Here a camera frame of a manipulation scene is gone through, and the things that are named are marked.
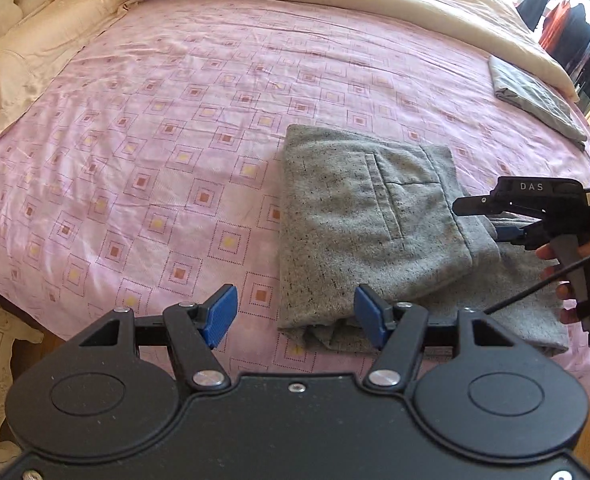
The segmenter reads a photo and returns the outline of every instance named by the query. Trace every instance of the screw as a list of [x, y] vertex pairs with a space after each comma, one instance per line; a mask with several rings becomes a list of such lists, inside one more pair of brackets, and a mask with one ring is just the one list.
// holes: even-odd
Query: screw
[[42, 475], [33, 469], [29, 469], [22, 473], [22, 480], [42, 480]]
[[384, 388], [395, 386], [400, 380], [402, 378], [395, 370], [375, 370], [369, 373], [369, 381], [376, 386], [382, 386]]
[[550, 480], [572, 480], [572, 475], [568, 471], [557, 471]]
[[203, 386], [205, 388], [222, 386], [224, 381], [224, 374], [217, 370], [200, 370], [193, 376], [193, 382], [198, 384], [198, 386]]
[[294, 394], [302, 394], [306, 391], [306, 386], [302, 383], [289, 384], [289, 391]]

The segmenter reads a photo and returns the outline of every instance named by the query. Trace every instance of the welt pocket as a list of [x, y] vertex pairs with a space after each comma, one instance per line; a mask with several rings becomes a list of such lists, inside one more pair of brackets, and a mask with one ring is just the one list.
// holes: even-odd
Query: welt pocket
[[377, 206], [379, 206], [379, 212], [382, 215], [384, 224], [386, 224], [389, 235], [391, 239], [402, 238], [402, 231], [390, 200], [389, 190], [384, 183], [384, 178], [377, 165], [377, 158], [374, 153], [364, 153], [364, 159], [366, 161], [366, 167], [369, 170], [371, 184], [373, 184]]

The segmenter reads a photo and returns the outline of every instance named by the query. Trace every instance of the orange garment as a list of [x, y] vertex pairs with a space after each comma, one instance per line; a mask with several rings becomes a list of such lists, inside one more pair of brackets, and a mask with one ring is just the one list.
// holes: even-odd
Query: orange garment
[[539, 44], [549, 54], [553, 52], [557, 41], [559, 41], [559, 37], [562, 35], [570, 9], [571, 3], [568, 0], [564, 0], [560, 4], [557, 4], [555, 9], [551, 10], [550, 14], [544, 20], [544, 31], [542, 32], [541, 38], [539, 38]]

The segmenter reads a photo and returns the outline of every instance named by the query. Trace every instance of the human hand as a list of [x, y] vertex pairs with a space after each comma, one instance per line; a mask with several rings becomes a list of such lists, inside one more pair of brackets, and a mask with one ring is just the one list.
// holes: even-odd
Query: human hand
[[[579, 253], [579, 256], [582, 258], [590, 256], [590, 241], [587, 244], [580, 246], [577, 249], [577, 252]], [[554, 260], [556, 258], [555, 251], [553, 251], [553, 248], [550, 246], [550, 244], [541, 246], [539, 249], [535, 251], [535, 254], [541, 260]], [[542, 280], [545, 280], [547, 277], [551, 276], [561, 268], [562, 265], [547, 267], [541, 273], [540, 278]], [[555, 293], [557, 294], [557, 297], [560, 300], [575, 299], [574, 290], [572, 290], [572, 285], [569, 282], [562, 282], [559, 285], [557, 285]], [[561, 321], [564, 324], [577, 323], [579, 321], [577, 317], [577, 311], [574, 308], [562, 309], [559, 315], [559, 321]]]

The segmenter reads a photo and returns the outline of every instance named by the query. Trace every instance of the bed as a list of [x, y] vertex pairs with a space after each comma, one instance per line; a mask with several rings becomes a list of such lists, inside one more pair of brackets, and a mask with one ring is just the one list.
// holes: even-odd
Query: bed
[[[586, 153], [492, 93], [489, 52], [576, 97], [499, 0], [136, 1], [113, 2], [57, 70], [27, 70], [26, 110], [0, 118], [0, 294], [64, 339], [116, 306], [150, 316], [233, 283], [214, 350], [231, 374], [364, 373], [369, 356], [277, 330], [292, 123], [446, 144], [474, 194], [502, 174], [589, 183]], [[590, 395], [587, 338], [569, 330], [555, 359]]]

